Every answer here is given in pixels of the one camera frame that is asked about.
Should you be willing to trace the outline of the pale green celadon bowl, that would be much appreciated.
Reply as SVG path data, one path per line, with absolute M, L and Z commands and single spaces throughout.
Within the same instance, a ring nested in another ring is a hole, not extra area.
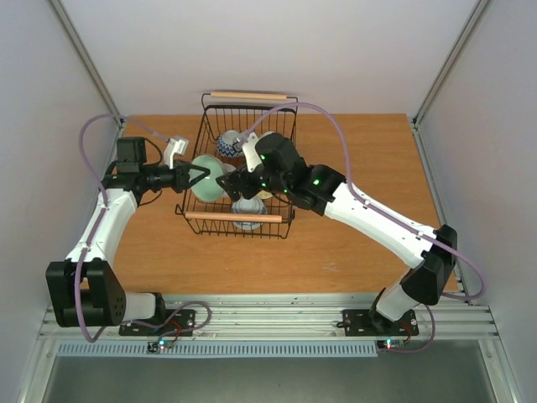
M 233 165 L 224 163 L 217 157 L 209 154 L 198 155 L 192 160 L 192 164 L 210 171 L 209 175 L 191 187 L 197 199 L 203 202 L 214 202 L 219 198 L 227 196 L 223 188 L 217 184 L 216 178 L 234 171 L 236 168 Z

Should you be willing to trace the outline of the red patterned bowl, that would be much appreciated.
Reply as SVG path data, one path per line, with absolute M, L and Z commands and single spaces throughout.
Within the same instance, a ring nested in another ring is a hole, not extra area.
M 243 156 L 243 151 L 236 146 L 239 132 L 236 130 L 227 130 L 217 139 L 217 152 L 220 156 L 234 159 Z

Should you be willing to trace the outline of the white bowl with brown diamonds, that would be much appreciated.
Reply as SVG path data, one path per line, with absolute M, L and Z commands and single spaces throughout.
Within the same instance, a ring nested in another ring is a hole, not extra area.
M 267 137 L 267 136 L 269 136 L 270 134 L 273 134 L 273 133 L 276 133 L 276 132 L 267 131 L 267 132 L 263 133 L 262 135 L 258 136 L 258 139 L 261 140 L 261 139 L 263 139 L 263 138 L 265 138 L 265 137 Z

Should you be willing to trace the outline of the teal yellow sun bowl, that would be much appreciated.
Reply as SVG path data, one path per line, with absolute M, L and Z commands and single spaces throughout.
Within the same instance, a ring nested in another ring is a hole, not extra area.
M 256 197 L 260 198 L 261 200 L 268 200 L 269 198 L 272 198 L 274 195 L 269 191 L 260 191 Z

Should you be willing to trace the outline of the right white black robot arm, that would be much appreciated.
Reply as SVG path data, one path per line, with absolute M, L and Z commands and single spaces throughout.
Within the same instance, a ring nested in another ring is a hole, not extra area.
M 294 207 L 356 229 L 406 264 L 403 277 L 381 290 L 369 309 L 377 334 L 392 331 L 419 304 L 438 303 L 455 266 L 453 228 L 414 222 L 373 200 L 331 167 L 307 165 L 293 142 L 280 133 L 258 137 L 229 130 L 227 135 L 232 149 L 246 161 L 216 180 L 233 201 L 251 199 L 261 191 L 284 195 Z

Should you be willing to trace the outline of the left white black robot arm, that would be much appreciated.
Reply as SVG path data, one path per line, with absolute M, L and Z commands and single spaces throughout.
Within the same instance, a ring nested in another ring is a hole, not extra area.
M 49 264 L 45 279 L 60 327 L 115 327 L 139 323 L 150 334 L 169 324 L 157 292 L 128 293 L 112 269 L 123 232 L 143 196 L 171 189 L 181 193 L 205 179 L 210 171 L 181 160 L 186 139 L 169 139 L 155 163 L 147 161 L 143 137 L 117 141 L 117 157 L 99 183 L 96 208 L 81 239 L 61 261 Z

